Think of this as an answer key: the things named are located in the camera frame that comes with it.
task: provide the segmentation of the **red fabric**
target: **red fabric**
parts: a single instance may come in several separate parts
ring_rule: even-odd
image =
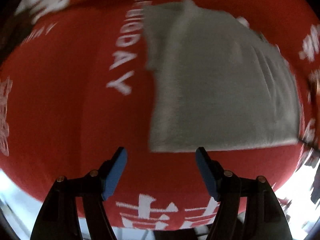
[[[200,7],[244,17],[252,29],[280,47],[299,85],[305,127],[314,116],[307,101],[307,77],[320,61],[317,56],[310,63],[298,54],[310,26],[319,23],[308,4],[304,0],[193,1]],[[148,149],[155,90],[152,73],[145,70],[146,44],[140,37],[131,46],[116,45],[122,35],[141,33],[120,33],[128,23],[124,21],[127,11],[140,8],[134,2],[70,0],[68,9],[38,20],[35,30],[43,31],[27,39],[3,65],[1,80],[10,76],[13,86],[7,114],[10,156],[0,155],[0,167],[19,187],[44,200],[58,176],[83,176],[124,146],[127,166],[115,194],[104,203],[111,225],[128,227],[125,217],[134,221],[134,227],[157,229],[152,223],[162,214],[169,216],[162,221],[166,226],[158,225],[165,230],[179,229],[185,221],[194,222],[191,227],[206,224],[214,212],[202,216],[204,210],[185,210],[207,207],[210,199],[194,153],[151,153]],[[137,57],[110,70],[116,51]],[[128,95],[106,87],[131,71],[134,74],[124,81],[131,88]],[[276,190],[294,172],[301,145],[210,152],[210,156],[238,176],[266,176]],[[151,203],[153,209],[165,209],[173,202],[178,212],[152,211],[154,220],[134,218],[139,215],[136,209],[116,204],[137,206],[140,194],[156,199]]]

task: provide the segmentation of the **blue gripper pad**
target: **blue gripper pad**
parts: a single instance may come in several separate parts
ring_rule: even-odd
[[[220,201],[220,195],[217,191],[217,181],[210,170],[211,159],[209,158],[207,152],[204,148],[198,148],[196,150],[196,163],[198,165],[198,169],[201,173],[202,179],[204,180],[205,186],[207,187],[207,191],[211,197],[215,199],[215,201]]]
[[[127,164],[128,154],[126,149],[119,148],[118,151],[120,152],[116,152],[114,157],[112,157],[112,159],[108,161],[114,163],[104,181],[103,192],[101,194],[103,201],[107,200],[115,192],[121,174],[124,170],[125,165]]]

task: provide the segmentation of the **gray cloth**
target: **gray cloth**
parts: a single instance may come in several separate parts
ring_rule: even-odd
[[[300,105],[278,49],[230,14],[191,0],[144,8],[156,80],[153,152],[294,144]]]

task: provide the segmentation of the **folded gray garment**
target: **folded gray garment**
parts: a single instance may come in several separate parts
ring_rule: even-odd
[[[226,12],[191,0],[144,8],[156,104],[153,152],[294,144],[300,105],[278,49]]]

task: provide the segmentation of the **screw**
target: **screw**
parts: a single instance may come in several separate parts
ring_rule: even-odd
[[[58,177],[58,178],[57,178],[57,182],[63,182],[63,181],[64,181],[64,179],[65,179],[65,177],[64,177],[64,176],[60,176],[60,177]]]
[[[264,183],[264,182],[266,182],[267,180],[266,180],[266,178],[265,177],[263,177],[263,176],[258,176],[258,181],[260,181],[260,182],[262,182],[262,183]]]
[[[224,176],[231,177],[233,175],[232,171],[224,171]]]
[[[95,177],[97,175],[98,175],[98,171],[97,170],[90,171],[90,176],[91,177]]]

